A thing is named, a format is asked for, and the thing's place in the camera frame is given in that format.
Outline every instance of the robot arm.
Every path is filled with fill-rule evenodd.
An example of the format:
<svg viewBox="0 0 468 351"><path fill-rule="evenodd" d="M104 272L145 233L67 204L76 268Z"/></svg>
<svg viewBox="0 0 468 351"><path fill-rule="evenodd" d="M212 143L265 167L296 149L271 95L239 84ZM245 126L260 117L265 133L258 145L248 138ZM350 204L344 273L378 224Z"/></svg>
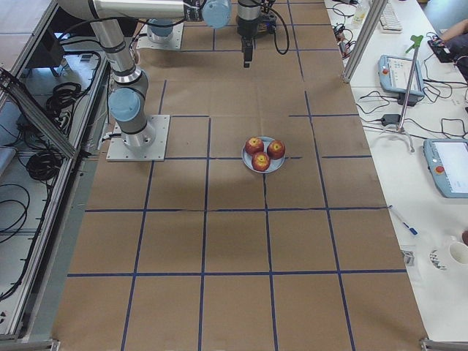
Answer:
<svg viewBox="0 0 468 351"><path fill-rule="evenodd" d="M254 51L254 38L260 25L260 6L252 0L239 0L237 32L241 36L244 67L249 68Z"/></svg>
<svg viewBox="0 0 468 351"><path fill-rule="evenodd" d="M115 19L105 18L171 18L173 20L201 21L221 28L230 19L230 0L207 0L203 8L200 0L58 0L70 15L83 20L99 20L91 27L113 68L117 83L137 80L141 70L136 67L126 47L124 35Z"/></svg>
<svg viewBox="0 0 468 351"><path fill-rule="evenodd" d="M201 21L216 28L230 19L230 0L57 0L70 15L89 20L113 70L115 91L109 97L121 137L111 143L107 159L163 161L169 116L146 116L148 78L136 65L116 17Z"/></svg>

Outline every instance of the table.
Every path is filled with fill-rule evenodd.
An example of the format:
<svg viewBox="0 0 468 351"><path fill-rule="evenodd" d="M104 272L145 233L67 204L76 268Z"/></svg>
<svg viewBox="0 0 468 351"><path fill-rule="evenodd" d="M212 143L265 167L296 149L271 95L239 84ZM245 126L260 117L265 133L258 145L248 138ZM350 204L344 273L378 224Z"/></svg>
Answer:
<svg viewBox="0 0 468 351"><path fill-rule="evenodd" d="M401 34L383 34L376 28L351 80L356 102L373 90L388 95L380 88L377 75L377 62L382 54L412 58L412 51L405 54L405 50L412 44L411 35L426 35L435 31L416 0L391 2L404 30ZM331 7L336 2L326 0L325 3ZM341 5L340 9L352 13L349 5ZM328 11L332 24L340 20L340 16ZM352 31L357 38L359 30ZM424 78L428 77L429 72L431 79L464 82L453 64L441 64L435 56L427 59L431 54L425 39L418 54ZM425 59L427 70L422 64ZM406 117L434 131L440 130L441 118L459 118L466 122L466 89L460 88L461 85L456 86L459 88L453 90L450 98L438 99L435 103L425 98L416 106L409 107ZM443 89L442 93L446 95L448 89ZM364 110L370 111L381 105L382 100L359 104ZM385 113L400 113L401 106L392 102L372 114L366 115L362 110L359 112L361 118L369 121L381 118ZM429 253L443 245L452 235L461 240L461 234L468 228L468 200L444 198L437 191L427 170L423 139L412 138L415 149L412 153L406 136L382 134L380 130L366 128L382 128L380 123L363 122L363 125L387 204L393 205L418 231L417 235L413 235L396 216L392 216L402 249L409 249L415 255L415 265L407 266L407 270L428 336L435 341L467 341L468 317L465 311L468 308L468 297L465 292L468 272L465 276L451 276L447 271L439 271L431 264ZM422 137L444 137L440 133L424 131L412 121L405 122L404 128L410 134ZM444 128L455 135L463 134L460 121L446 121Z"/></svg>

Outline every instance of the pen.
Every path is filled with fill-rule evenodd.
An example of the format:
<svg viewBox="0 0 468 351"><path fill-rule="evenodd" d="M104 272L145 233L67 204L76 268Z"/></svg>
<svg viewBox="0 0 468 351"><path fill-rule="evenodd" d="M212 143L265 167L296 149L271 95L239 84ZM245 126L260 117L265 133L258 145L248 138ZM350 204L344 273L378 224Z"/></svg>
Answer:
<svg viewBox="0 0 468 351"><path fill-rule="evenodd" d="M403 225L404 225L406 228L408 228L408 230L409 230L413 235L418 234L418 231L417 231L415 228L410 227L410 226L407 224L407 222L403 219L403 217L401 217L401 215L396 211L396 209L393 208L393 205L388 206L388 209L391 210L391 211L393 212L393 214L396 216L396 218L398 218L399 221L400 221L401 223L403 223Z"/></svg>

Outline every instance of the metal mounting plate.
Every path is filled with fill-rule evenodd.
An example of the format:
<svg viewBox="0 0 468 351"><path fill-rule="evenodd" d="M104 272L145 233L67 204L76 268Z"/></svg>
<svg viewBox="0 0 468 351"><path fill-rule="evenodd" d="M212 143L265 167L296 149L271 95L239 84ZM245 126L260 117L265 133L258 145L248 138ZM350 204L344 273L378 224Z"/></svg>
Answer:
<svg viewBox="0 0 468 351"><path fill-rule="evenodd" d="M122 141L121 137L113 137L110 140L108 161L164 161L169 132L169 115L149 115L148 123L156 130L156 137L150 146L130 148ZM120 134L119 126L115 126L114 134Z"/></svg>
<svg viewBox="0 0 468 351"><path fill-rule="evenodd" d="M146 33L148 26L144 25L141 29L141 33ZM184 24L179 23L177 26L174 26L173 37L170 38L167 42L159 44L157 42L152 42L148 37L141 37L138 40L137 49L160 49L160 50L180 50L182 44L182 33L184 32Z"/></svg>

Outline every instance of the red apple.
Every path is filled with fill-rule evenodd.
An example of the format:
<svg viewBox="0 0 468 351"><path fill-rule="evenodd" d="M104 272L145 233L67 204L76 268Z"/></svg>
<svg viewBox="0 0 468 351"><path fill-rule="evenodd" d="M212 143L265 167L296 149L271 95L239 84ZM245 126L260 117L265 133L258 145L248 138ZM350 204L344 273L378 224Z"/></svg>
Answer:
<svg viewBox="0 0 468 351"><path fill-rule="evenodd" d="M257 152L263 151L264 148L263 140L259 137L251 137L246 141L245 150L250 156L254 156Z"/></svg>
<svg viewBox="0 0 468 351"><path fill-rule="evenodd" d="M266 152L257 152L252 156L252 167L259 172L265 172L270 167L270 157Z"/></svg>
<svg viewBox="0 0 468 351"><path fill-rule="evenodd" d="M281 159L286 152L286 146L280 140L273 140L266 148L266 152L271 159Z"/></svg>

